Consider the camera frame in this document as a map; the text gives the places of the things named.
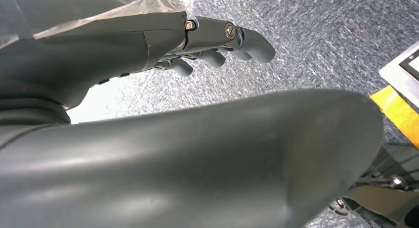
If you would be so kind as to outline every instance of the robotic hand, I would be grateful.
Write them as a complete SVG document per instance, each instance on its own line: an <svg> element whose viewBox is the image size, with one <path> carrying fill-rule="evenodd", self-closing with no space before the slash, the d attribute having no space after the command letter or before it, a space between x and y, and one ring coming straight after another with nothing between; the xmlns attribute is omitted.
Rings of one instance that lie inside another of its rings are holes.
<svg viewBox="0 0 419 228"><path fill-rule="evenodd" d="M221 67L225 62L225 57L220 53L223 51L231 52L243 61L254 58L260 63L268 63L275 56L272 45L258 32L224 20L199 16L187 19L185 40L163 56L154 68L173 69L181 76L189 76L193 68L182 57L202 59L212 67Z"/></svg>
<svg viewBox="0 0 419 228"><path fill-rule="evenodd" d="M187 76L193 69L182 58L219 67L225 62L220 52L261 63L275 55L255 31L186 12L96 20L0 48L0 98L43 98L69 109L81 103L90 87L110 78L152 68Z"/></svg>

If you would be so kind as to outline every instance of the yellow strip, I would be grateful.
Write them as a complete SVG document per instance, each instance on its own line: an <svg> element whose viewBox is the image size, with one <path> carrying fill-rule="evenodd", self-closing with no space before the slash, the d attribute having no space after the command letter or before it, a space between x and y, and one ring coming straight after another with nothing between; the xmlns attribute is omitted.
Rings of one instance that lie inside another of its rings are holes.
<svg viewBox="0 0 419 228"><path fill-rule="evenodd" d="M387 86L371 95L382 112L419 148L419 115L402 99L396 90Z"/></svg>

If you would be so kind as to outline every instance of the gray robotic finger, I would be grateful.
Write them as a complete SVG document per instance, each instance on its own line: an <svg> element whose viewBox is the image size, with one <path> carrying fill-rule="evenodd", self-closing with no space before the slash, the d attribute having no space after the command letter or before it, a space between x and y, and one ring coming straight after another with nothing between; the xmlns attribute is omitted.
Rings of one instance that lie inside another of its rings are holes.
<svg viewBox="0 0 419 228"><path fill-rule="evenodd" d="M181 76L189 76L194 71L194 68L186 61L176 58L171 61L170 68Z"/></svg>
<svg viewBox="0 0 419 228"><path fill-rule="evenodd" d="M251 56L245 51L234 51L231 54L242 61L250 61Z"/></svg>
<svg viewBox="0 0 419 228"><path fill-rule="evenodd" d="M275 49L260 33L242 28L244 43L242 51L246 51L260 63L268 63L275 56Z"/></svg>
<svg viewBox="0 0 419 228"><path fill-rule="evenodd" d="M212 67L221 67L225 63L225 57L214 50L205 50L190 54L196 59L202 59Z"/></svg>

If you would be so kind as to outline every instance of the bolt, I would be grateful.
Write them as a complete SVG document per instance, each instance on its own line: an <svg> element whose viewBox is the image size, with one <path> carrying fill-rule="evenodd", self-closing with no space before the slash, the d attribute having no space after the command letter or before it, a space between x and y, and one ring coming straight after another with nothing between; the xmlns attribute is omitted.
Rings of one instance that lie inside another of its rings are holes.
<svg viewBox="0 0 419 228"><path fill-rule="evenodd" d="M393 177L393 183L395 183L396 185L401 185L402 181L398 177Z"/></svg>
<svg viewBox="0 0 419 228"><path fill-rule="evenodd" d="M225 34L229 39L233 39L236 36L236 28L232 23L225 25Z"/></svg>
<svg viewBox="0 0 419 228"><path fill-rule="evenodd" d="M344 207L345 206L345 203L342 201L342 199L340 199L340 198L338 198L337 200L336 200L336 202L337 202L337 204L340 206L340 207Z"/></svg>
<svg viewBox="0 0 419 228"><path fill-rule="evenodd" d="M185 22L185 29L186 30L194 30L196 27L195 22L192 20L186 21Z"/></svg>

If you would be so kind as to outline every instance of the transparent plastic wrap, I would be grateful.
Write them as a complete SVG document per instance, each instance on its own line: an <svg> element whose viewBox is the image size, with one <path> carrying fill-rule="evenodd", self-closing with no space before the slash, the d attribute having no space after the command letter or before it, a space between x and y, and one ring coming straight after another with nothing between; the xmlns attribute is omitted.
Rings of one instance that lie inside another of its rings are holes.
<svg viewBox="0 0 419 228"><path fill-rule="evenodd" d="M188 10L194 0L0 0L0 48L95 20Z"/></svg>

